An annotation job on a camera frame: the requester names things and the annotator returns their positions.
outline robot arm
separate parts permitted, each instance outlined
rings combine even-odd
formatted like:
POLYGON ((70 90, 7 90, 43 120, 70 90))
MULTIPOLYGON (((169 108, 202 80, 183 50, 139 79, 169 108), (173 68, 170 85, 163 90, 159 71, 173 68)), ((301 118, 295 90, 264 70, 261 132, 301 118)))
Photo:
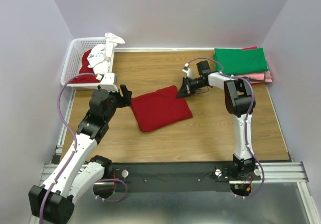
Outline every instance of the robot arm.
POLYGON ((101 156, 93 157, 85 170, 80 174, 78 172, 106 134, 116 109, 131 105, 131 91, 121 85, 121 96, 117 88, 115 91, 115 82, 115 74, 104 76, 99 89, 92 93, 89 110, 76 131, 77 146, 73 141, 62 161, 42 186, 34 185, 30 189, 29 201, 34 216, 40 216, 41 203, 50 190, 43 209, 43 219, 52 223, 67 223, 74 204, 85 191, 97 180, 111 176, 111 161, 101 156))
POLYGON ((227 111, 232 115, 235 133, 235 149, 233 154, 234 176, 240 176, 249 173, 255 169, 255 159, 251 142, 251 119, 255 101, 250 114, 247 117, 247 126, 245 127, 245 117, 251 104, 250 87, 242 79, 232 79, 231 77, 221 75, 219 72, 213 72, 207 61, 197 63, 197 69, 200 77, 191 79, 192 71, 185 66, 183 72, 188 77, 183 77, 182 87, 177 94, 178 97, 193 95, 199 88, 210 86, 218 87, 224 90, 225 106, 227 111), (245 141, 245 128, 248 146, 245 141))

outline white laundry basket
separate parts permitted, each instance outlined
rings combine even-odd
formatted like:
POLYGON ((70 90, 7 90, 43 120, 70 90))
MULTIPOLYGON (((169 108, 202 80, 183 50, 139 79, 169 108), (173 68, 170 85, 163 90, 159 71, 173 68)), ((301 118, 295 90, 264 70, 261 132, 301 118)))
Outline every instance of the white laundry basket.
MULTIPOLYGON (((65 61, 64 69, 62 71, 60 83, 64 85, 70 78, 79 74, 82 67, 81 58, 85 52, 92 49, 98 44, 105 44, 105 37, 88 37, 78 38, 70 43, 67 58, 65 61)), ((114 61, 114 52, 111 55, 109 72, 112 72, 112 64, 114 61)), ((72 83, 67 86, 73 87, 76 90, 97 89, 99 83, 72 83)))

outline gray wall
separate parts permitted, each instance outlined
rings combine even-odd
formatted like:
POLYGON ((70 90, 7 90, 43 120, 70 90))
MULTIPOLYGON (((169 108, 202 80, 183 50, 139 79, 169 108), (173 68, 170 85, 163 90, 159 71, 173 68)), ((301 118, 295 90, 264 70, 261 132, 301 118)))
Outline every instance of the gray wall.
POLYGON ((110 31, 124 47, 245 47, 263 42, 286 0, 55 2, 75 38, 110 31))
POLYGON ((56 98, 72 36, 53 0, 0 0, 0 15, 0 223, 29 223, 28 191, 61 128, 56 98))
POLYGON ((321 210, 321 0, 288 0, 264 40, 270 93, 291 156, 303 161, 321 210))

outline green cloth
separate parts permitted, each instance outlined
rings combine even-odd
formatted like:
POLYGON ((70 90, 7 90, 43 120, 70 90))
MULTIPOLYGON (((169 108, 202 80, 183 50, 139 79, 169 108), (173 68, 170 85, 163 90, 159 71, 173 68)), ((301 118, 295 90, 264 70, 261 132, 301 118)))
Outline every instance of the green cloth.
MULTIPOLYGON (((223 65, 223 73, 227 75, 244 75, 268 71, 263 48, 253 50, 216 48, 214 60, 223 65)), ((215 64, 215 70, 220 71, 221 67, 215 64)))

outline gray floor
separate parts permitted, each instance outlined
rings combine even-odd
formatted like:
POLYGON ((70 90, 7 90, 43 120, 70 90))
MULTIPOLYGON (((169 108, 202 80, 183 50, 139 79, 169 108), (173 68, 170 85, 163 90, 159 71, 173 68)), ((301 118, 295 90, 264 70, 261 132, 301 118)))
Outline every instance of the gray floor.
POLYGON ((251 199, 231 193, 132 193, 102 203, 87 191, 68 224, 304 224, 309 223, 296 183, 267 183, 251 199))

